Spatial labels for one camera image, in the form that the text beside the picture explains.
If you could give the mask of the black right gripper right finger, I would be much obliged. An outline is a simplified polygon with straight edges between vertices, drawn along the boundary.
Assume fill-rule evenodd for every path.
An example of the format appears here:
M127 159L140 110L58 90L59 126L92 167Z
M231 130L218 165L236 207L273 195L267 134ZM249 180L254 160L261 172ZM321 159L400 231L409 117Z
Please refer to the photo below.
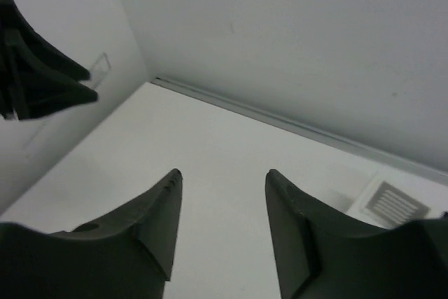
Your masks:
M283 298L446 298L447 220L394 229L354 219L275 169L265 198Z

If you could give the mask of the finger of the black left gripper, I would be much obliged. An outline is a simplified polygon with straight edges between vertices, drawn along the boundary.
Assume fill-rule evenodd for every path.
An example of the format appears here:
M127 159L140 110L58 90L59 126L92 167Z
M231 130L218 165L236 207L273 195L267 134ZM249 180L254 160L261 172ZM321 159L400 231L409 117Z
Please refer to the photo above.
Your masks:
M1 26L17 30L25 45L46 66L66 72L75 81L90 80L90 72L85 67L59 51L32 28L14 0L1 0Z
M1 116L6 120L35 120L74 106L91 104L98 94L44 64L18 32L1 38Z

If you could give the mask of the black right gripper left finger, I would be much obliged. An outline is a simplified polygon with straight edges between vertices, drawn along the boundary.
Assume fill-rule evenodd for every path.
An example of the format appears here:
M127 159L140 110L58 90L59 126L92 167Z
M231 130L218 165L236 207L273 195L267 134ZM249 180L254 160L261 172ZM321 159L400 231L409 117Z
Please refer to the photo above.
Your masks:
M183 192L173 169L144 193L71 232L1 224L2 298L162 298Z

